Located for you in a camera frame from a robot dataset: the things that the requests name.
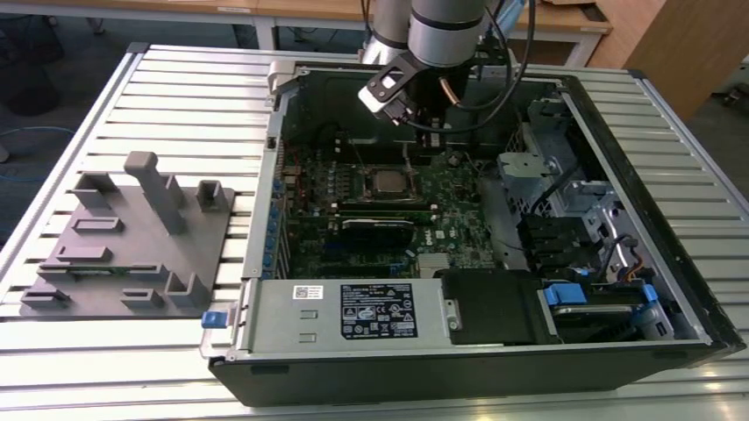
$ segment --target power supply label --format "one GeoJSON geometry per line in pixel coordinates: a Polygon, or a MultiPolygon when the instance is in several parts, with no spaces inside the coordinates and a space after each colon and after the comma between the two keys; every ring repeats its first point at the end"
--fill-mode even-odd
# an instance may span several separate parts
{"type": "Polygon", "coordinates": [[[416,338],[411,284],[340,285],[340,335],[346,339],[416,338]]]}

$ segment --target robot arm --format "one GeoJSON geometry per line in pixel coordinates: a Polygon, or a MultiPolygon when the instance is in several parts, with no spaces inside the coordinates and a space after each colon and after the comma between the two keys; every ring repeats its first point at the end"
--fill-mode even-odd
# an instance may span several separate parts
{"type": "MultiPolygon", "coordinates": [[[[414,123],[439,129],[452,105],[440,84],[460,96],[486,15],[486,0],[379,0],[374,13],[372,41],[364,62],[384,64],[359,91],[368,110],[394,124],[414,123]],[[404,15],[411,6],[411,16],[404,15]]],[[[488,0],[496,7],[498,0],[488,0]]],[[[503,4],[498,24],[511,30],[525,0],[503,4]]]]}

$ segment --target floor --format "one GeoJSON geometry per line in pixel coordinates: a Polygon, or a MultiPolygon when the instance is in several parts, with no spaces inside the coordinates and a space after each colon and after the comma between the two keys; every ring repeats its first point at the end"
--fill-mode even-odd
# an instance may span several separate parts
{"type": "MultiPolygon", "coordinates": [[[[107,19],[104,28],[104,34],[93,35],[83,18],[59,18],[55,31],[65,57],[47,66],[47,72],[61,93],[61,103],[53,111],[33,118],[17,117],[0,108],[0,130],[37,125],[75,130],[133,41],[235,48],[239,40],[241,46],[256,47],[251,27],[107,19]]],[[[294,33],[290,28],[279,30],[280,47],[298,51],[355,53],[362,41],[360,32],[324,29],[312,32],[306,29],[294,33]]],[[[749,171],[745,169],[745,157],[749,156],[749,142],[745,141],[745,134],[749,133],[746,108],[726,109],[718,99],[710,99],[687,125],[738,189],[749,196],[749,171]]],[[[0,164],[0,176],[43,179],[68,138],[64,132],[0,135],[0,145],[12,154],[11,160],[0,164]]],[[[0,178],[0,247],[40,186],[41,182],[9,182],[0,178]]]]}
{"type": "MultiPolygon", "coordinates": [[[[65,56],[45,69],[60,91],[61,103],[55,110],[32,118],[16,116],[0,105],[0,133],[39,125],[75,130],[131,42],[236,48],[239,39],[243,47],[257,48],[251,26],[107,19],[103,27],[105,32],[93,35],[85,19],[57,18],[55,32],[65,56]]],[[[362,42],[363,35],[354,31],[304,29],[296,34],[290,28],[279,31],[279,45],[287,50],[352,54],[362,42]]],[[[0,146],[12,155],[0,163],[0,247],[41,187],[41,182],[9,182],[1,177],[43,180],[69,137],[64,132],[17,132],[0,136],[0,146]]]]}

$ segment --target sticker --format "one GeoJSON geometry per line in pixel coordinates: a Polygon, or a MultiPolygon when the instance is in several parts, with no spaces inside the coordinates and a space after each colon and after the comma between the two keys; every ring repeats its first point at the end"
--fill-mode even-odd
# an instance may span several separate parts
{"type": "Polygon", "coordinates": [[[294,285],[295,300],[322,300],[323,299],[323,286],[322,285],[294,285]]]}
{"type": "Polygon", "coordinates": [[[229,13],[249,13],[249,9],[244,7],[216,7],[219,11],[228,11],[229,13]]]}
{"type": "Polygon", "coordinates": [[[418,338],[411,284],[340,285],[340,335],[346,339],[418,338]]]}

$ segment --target motherboard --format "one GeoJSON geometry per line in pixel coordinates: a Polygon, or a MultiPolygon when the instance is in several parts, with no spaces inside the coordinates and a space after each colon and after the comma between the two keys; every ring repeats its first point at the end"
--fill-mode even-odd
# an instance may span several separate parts
{"type": "Polygon", "coordinates": [[[496,266],[470,157],[446,151],[424,165],[342,163],[290,151],[290,277],[419,278],[496,266]]]}

